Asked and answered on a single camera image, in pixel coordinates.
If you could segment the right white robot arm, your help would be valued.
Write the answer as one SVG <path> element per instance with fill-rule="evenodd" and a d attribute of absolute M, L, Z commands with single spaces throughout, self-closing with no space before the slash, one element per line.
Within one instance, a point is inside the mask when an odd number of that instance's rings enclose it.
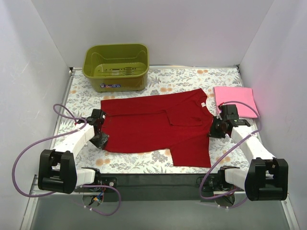
<path fill-rule="evenodd" d="M 217 184 L 222 190 L 231 187 L 245 191 L 250 201 L 283 201 L 288 194 L 288 163 L 276 158 L 255 136 L 258 130 L 252 130 L 250 123 L 241 119 L 236 101 L 218 106 L 219 115 L 214 117 L 209 136 L 225 138 L 229 136 L 235 146 L 240 148 L 249 162 L 248 169 L 237 166 L 222 166 L 217 173 Z"/>

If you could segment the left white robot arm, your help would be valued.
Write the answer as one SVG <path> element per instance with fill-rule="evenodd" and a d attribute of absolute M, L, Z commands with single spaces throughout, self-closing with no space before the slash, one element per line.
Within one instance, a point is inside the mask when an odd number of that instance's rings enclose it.
<path fill-rule="evenodd" d="M 101 188 L 100 171 L 95 168 L 77 170 L 75 159 L 89 142 L 98 149 L 105 147 L 109 137 L 101 131 L 105 118 L 105 112 L 94 109 L 89 117 L 77 122 L 75 133 L 69 134 L 54 149 L 42 151 L 39 161 L 39 189 L 70 194 L 84 185 L 93 192 Z"/>

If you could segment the red t shirt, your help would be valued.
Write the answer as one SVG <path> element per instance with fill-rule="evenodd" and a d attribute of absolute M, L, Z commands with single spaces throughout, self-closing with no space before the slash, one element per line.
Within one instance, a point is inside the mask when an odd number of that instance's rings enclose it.
<path fill-rule="evenodd" d="M 165 95 L 102 100 L 105 149 L 116 153 L 170 150 L 174 166 L 210 168 L 213 115 L 202 89 Z"/>

